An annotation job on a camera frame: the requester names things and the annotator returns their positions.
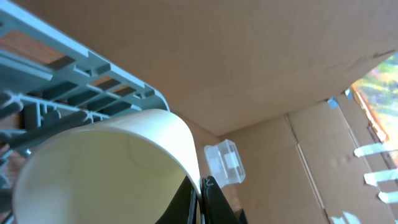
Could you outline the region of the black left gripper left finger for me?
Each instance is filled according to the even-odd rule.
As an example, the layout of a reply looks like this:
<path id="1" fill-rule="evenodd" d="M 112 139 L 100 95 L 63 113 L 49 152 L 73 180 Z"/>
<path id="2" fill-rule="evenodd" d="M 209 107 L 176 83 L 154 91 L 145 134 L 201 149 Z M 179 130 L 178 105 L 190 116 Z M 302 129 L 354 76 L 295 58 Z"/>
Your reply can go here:
<path id="1" fill-rule="evenodd" d="M 172 201 L 155 224 L 196 224 L 197 193 L 185 177 Z"/>

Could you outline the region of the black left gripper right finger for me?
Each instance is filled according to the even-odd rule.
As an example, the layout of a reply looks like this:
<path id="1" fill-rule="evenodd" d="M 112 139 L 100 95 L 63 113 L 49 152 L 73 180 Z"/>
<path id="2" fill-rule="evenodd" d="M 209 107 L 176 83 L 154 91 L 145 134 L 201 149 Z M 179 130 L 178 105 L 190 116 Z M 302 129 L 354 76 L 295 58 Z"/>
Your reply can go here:
<path id="1" fill-rule="evenodd" d="M 202 178 L 201 189 L 206 224 L 240 224 L 213 176 Z"/>

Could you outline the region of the cream cup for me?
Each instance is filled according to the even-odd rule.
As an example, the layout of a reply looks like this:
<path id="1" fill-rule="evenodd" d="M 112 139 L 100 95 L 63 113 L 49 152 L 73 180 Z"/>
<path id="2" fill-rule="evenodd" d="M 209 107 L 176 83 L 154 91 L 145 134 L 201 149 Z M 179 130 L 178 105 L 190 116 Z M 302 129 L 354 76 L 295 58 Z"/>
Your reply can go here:
<path id="1" fill-rule="evenodd" d="M 192 133 L 153 109 L 56 134 L 19 172 L 12 195 L 18 223 L 155 223 L 178 188 L 200 196 Z"/>

